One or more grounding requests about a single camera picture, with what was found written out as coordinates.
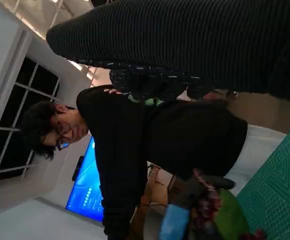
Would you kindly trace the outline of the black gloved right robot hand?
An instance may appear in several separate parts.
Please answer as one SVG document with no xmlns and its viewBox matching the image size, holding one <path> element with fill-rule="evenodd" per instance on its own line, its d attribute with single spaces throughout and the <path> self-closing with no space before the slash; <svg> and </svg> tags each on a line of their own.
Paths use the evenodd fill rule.
<svg viewBox="0 0 290 240">
<path fill-rule="evenodd" d="M 117 0 L 50 28 L 52 51 L 137 101 L 213 89 L 290 101 L 290 0 Z"/>
</svg>

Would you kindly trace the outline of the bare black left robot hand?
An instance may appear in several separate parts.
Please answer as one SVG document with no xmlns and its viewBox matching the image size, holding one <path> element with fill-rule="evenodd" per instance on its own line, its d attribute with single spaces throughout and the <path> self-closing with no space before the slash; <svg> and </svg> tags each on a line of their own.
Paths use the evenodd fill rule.
<svg viewBox="0 0 290 240">
<path fill-rule="evenodd" d="M 160 240 L 220 240 L 215 217 L 222 207 L 220 190 L 235 183 L 220 176 L 194 173 L 177 179 L 169 191 L 168 205 L 159 232 Z"/>
</svg>

